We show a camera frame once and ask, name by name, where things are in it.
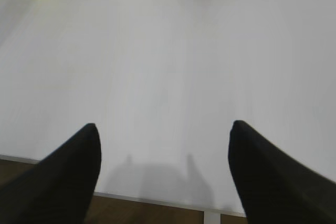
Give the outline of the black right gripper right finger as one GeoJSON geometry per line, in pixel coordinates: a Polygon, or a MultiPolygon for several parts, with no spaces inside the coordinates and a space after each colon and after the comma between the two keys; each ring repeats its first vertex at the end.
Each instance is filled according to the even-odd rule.
{"type": "Polygon", "coordinates": [[[335,223],[335,182],[233,123],[228,163],[248,223],[335,223]]]}

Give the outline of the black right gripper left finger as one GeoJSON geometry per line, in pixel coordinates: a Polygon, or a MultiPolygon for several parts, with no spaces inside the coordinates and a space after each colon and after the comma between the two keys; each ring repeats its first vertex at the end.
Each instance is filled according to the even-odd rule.
{"type": "Polygon", "coordinates": [[[1,223],[83,223],[101,169],[95,124],[1,186],[1,223]]]}

